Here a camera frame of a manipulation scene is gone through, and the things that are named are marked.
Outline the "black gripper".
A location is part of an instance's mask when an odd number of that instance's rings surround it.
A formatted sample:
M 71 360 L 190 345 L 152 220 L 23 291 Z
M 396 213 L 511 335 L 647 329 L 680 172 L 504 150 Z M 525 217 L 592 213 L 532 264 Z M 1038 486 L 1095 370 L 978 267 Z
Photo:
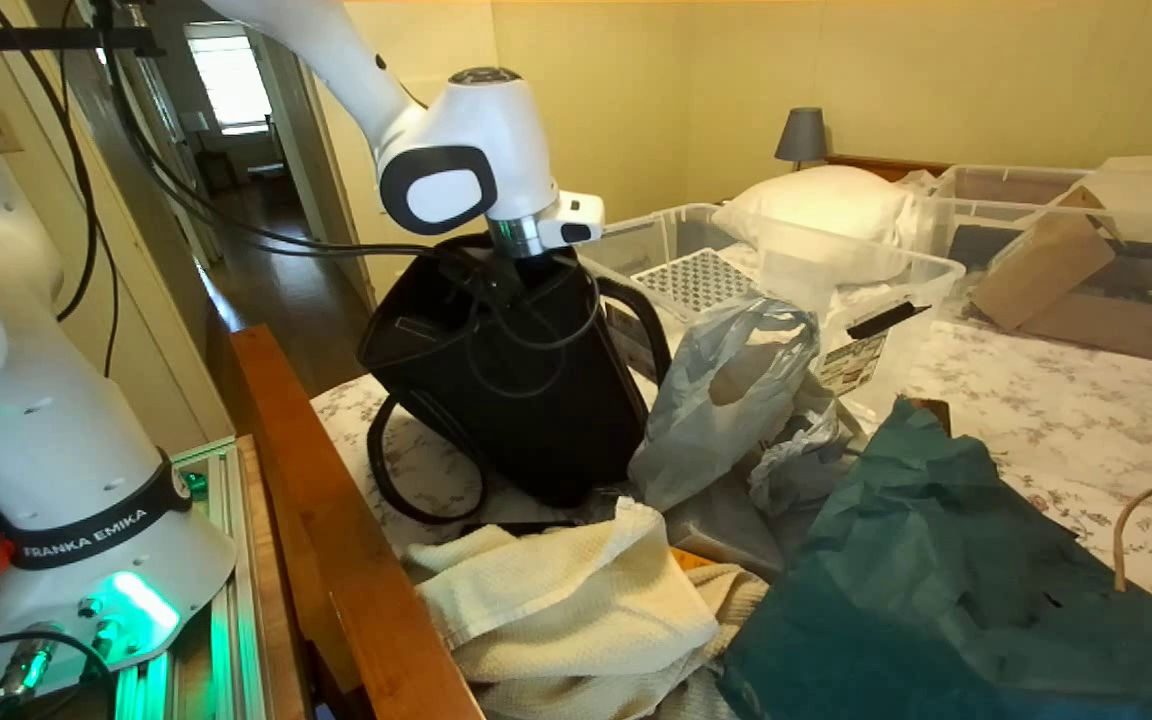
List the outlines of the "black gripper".
M 543 213 L 520 220 L 491 220 L 491 246 L 504 257 L 543 257 L 604 238 L 604 199 L 590 194 L 561 194 Z

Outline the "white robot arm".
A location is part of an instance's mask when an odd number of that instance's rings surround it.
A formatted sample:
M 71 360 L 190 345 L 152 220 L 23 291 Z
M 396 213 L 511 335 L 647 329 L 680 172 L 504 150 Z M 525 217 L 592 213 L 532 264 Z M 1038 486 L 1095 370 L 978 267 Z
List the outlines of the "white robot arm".
M 555 186 L 532 93 L 469 70 L 417 101 L 344 0 L 203 0 L 293 50 L 374 145 L 390 217 L 419 238 L 479 220 L 511 257 L 592 239 L 604 205 Z M 55 319 L 62 264 L 0 164 L 0 710 L 171 649 L 238 577 L 122 387 Z

